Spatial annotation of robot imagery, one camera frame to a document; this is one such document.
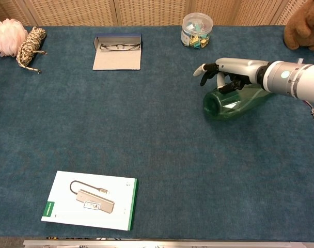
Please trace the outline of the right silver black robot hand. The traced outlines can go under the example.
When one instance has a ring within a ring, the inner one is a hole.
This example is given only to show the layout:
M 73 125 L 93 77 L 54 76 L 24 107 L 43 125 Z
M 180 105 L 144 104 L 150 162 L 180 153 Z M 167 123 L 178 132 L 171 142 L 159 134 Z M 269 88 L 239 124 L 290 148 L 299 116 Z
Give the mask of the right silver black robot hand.
M 224 57 L 214 63 L 200 65 L 193 76 L 202 75 L 201 86 L 204 86 L 208 79 L 217 76 L 217 90 L 225 95 L 241 90 L 245 85 L 261 85 L 269 65 L 270 63 L 265 60 Z

